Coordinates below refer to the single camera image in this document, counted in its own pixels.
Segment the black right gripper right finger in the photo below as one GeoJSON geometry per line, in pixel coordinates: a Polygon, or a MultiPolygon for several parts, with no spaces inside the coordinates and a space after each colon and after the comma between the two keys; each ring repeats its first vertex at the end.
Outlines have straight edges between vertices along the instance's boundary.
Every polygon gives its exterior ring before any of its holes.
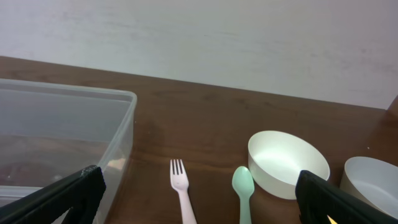
{"type": "Polygon", "coordinates": [[[300,221],[306,224],[397,224],[376,210],[308,170],[301,170],[295,195],[300,221]]]}

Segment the white plastic fork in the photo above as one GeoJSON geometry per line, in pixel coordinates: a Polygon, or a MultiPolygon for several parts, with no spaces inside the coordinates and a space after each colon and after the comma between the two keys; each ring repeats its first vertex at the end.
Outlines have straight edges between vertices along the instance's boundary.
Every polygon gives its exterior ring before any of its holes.
{"type": "Polygon", "coordinates": [[[170,160],[170,184],[178,193],[183,224],[197,224],[188,194],[189,181],[181,159],[170,160]]]}

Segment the mint green plastic spoon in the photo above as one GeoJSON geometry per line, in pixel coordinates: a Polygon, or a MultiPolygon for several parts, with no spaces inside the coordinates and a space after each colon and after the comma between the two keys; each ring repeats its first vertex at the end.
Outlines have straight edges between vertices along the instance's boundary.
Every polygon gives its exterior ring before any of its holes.
{"type": "Polygon", "coordinates": [[[232,178],[232,186],[239,197],[239,224],[251,224],[250,198],[254,193],[254,181],[247,167],[239,166],[232,178]]]}

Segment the grey plastic bowl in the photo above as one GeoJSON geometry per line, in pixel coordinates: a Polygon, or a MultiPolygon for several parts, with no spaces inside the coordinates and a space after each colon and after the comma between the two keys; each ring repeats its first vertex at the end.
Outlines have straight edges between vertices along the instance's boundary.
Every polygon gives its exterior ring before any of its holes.
{"type": "Polygon", "coordinates": [[[371,157],[345,162],[340,189],[397,218],[397,167],[371,157]]]}

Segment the clear plastic container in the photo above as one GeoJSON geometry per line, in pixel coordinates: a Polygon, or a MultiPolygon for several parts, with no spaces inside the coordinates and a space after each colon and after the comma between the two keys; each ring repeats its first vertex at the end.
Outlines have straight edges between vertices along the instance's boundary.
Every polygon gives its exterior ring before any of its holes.
{"type": "Polygon", "coordinates": [[[133,145],[137,96],[130,91],[1,80],[1,205],[90,165],[106,191],[104,223],[133,145]]]}

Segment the white plastic bowl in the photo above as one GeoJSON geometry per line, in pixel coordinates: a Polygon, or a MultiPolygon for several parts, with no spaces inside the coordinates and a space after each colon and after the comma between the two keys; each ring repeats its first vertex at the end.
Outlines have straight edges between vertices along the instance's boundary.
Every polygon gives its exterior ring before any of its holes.
{"type": "Polygon", "coordinates": [[[280,131],[261,131],[248,141],[248,169],[254,181],[276,197],[295,200],[302,170],[324,180],[330,166],[320,151],[303,139],[280,131]]]}

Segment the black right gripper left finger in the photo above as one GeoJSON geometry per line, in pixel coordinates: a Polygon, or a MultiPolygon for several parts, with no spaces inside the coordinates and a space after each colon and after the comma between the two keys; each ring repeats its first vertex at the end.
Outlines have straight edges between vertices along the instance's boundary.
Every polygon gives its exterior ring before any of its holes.
{"type": "Polygon", "coordinates": [[[90,165],[1,207],[1,224],[92,223],[106,190],[100,167],[90,165]]]}

